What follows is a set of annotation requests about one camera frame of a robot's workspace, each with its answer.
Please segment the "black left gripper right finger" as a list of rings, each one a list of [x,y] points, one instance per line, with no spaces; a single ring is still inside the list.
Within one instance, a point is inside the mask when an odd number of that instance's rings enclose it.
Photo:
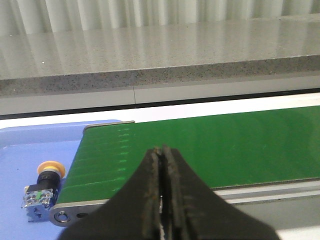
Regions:
[[[166,240],[277,240],[266,223],[215,194],[176,148],[162,149],[163,230]]]

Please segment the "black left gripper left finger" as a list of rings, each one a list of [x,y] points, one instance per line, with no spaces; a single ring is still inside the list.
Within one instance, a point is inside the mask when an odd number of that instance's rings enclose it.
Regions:
[[[67,227],[61,240],[158,240],[159,158],[149,149],[125,185],[103,206]]]

